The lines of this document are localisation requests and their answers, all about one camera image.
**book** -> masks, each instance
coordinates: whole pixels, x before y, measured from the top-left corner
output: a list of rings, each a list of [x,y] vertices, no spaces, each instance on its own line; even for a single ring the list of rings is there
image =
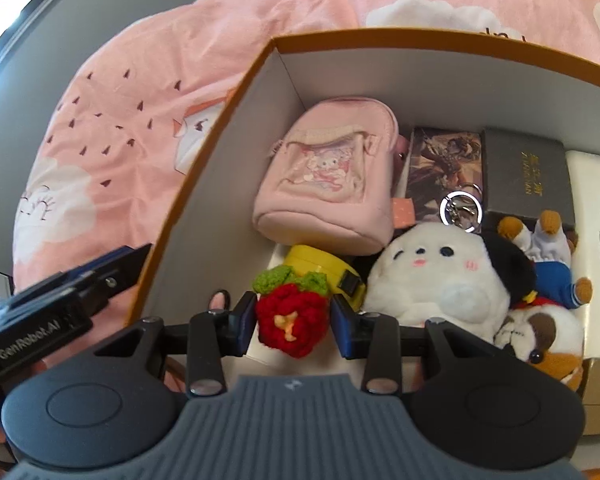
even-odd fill
[[[516,216],[533,230],[547,209],[560,213],[565,231],[574,229],[569,170],[559,140],[486,128],[482,164],[483,229],[496,230],[501,218]]]
[[[442,221],[440,203],[449,193],[463,190],[478,201],[482,190],[482,141],[480,134],[416,127],[406,196],[413,201],[416,222]]]

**brown and white plush toy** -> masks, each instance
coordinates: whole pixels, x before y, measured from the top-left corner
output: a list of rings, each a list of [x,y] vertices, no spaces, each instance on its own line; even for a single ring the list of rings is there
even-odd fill
[[[494,342],[571,390],[580,386],[584,329],[563,306],[542,304],[511,310]]]

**gray ridged grip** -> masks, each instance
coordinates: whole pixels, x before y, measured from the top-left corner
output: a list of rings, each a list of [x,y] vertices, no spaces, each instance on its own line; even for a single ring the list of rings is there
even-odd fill
[[[400,400],[364,394],[342,375],[242,377],[227,394],[190,400],[167,437],[128,463],[77,473],[49,472],[23,463],[6,478],[582,480],[583,476],[566,460],[506,473],[462,463],[418,433]]]

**keychain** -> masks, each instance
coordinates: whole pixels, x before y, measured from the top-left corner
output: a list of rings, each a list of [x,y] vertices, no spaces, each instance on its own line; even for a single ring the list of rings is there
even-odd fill
[[[460,187],[472,187],[480,193],[477,184],[462,184]],[[482,224],[482,205],[471,193],[455,190],[446,195],[440,202],[440,219],[445,225],[455,225],[468,233],[479,232]]]

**pink bedsheet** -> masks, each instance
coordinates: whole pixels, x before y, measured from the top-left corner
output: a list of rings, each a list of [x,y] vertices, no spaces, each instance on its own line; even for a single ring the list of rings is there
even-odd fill
[[[16,286],[153,242],[227,92],[271,36],[374,26],[507,34],[600,64],[600,0],[198,0],[151,16],[93,54],[58,103],[16,215]],[[120,328],[129,301],[50,361]]]

